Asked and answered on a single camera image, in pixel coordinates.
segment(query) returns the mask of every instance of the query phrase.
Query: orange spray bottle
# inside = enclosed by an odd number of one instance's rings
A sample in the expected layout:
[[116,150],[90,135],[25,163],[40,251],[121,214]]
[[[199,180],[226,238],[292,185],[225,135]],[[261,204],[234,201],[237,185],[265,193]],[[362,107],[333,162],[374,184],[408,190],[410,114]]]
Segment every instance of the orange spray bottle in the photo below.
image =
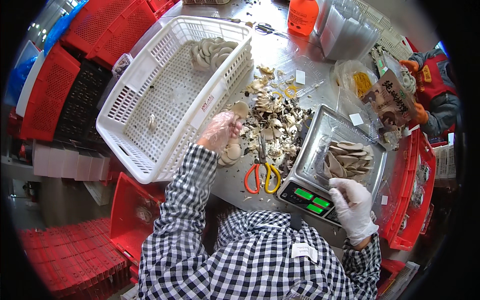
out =
[[288,8],[289,29],[308,36],[315,26],[318,4],[315,0],[291,0]]

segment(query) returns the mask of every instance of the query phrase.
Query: scale display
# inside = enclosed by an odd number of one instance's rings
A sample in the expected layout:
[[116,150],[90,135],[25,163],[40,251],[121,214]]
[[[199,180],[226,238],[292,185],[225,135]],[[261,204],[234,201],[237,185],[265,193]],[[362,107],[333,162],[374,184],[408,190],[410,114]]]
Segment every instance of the scale display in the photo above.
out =
[[300,209],[341,226],[333,202],[301,187],[295,182],[289,182],[288,186],[278,196],[280,199],[287,201]]

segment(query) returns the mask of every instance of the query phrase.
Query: basket handle hole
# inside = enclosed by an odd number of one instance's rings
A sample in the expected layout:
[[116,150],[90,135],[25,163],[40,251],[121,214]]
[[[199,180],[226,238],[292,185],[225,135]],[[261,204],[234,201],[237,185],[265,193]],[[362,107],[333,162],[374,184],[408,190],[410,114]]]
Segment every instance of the basket handle hole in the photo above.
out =
[[127,151],[125,151],[125,149],[123,149],[123,147],[120,144],[117,144],[117,145],[125,153],[126,156],[130,156],[130,154],[128,154]]

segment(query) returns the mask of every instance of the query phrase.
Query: red and yellow scissors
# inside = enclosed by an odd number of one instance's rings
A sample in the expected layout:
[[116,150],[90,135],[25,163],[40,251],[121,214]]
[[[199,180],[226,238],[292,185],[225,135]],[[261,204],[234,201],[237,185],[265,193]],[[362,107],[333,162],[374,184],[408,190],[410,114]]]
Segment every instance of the red and yellow scissors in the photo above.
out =
[[[267,176],[265,178],[265,192],[267,194],[273,194],[280,187],[280,173],[278,172],[278,170],[274,166],[270,165],[267,162],[267,157],[266,157],[266,154],[265,154],[266,153],[265,139],[260,134],[258,135],[258,146],[259,146],[258,157],[259,157],[259,160],[260,160],[260,164],[265,165],[265,168],[267,169]],[[253,166],[250,168],[250,170],[248,170],[247,174],[245,174],[245,178],[243,179],[245,189],[252,194],[258,194],[260,192],[260,177],[258,176],[258,169],[260,168],[260,164],[253,164]],[[256,185],[256,190],[254,190],[254,191],[252,189],[250,189],[250,187],[248,186],[248,176],[250,175],[250,173],[253,170],[255,170],[255,185]],[[272,171],[276,175],[276,187],[273,190],[269,190],[268,189],[268,184],[270,183],[270,173]]]

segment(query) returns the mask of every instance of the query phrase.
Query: white glove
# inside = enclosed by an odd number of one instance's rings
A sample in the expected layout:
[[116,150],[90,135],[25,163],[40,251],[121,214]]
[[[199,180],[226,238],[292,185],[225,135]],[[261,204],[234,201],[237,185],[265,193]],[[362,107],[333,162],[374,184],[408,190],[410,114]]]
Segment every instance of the white glove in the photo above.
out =
[[208,149],[221,153],[230,138],[238,138],[241,127],[241,122],[237,121],[232,111],[223,111],[212,118],[199,142]]
[[332,178],[329,180],[331,188],[328,193],[335,204],[338,220],[347,232],[352,246],[373,233],[377,232],[370,218],[372,195],[361,184],[351,179]]

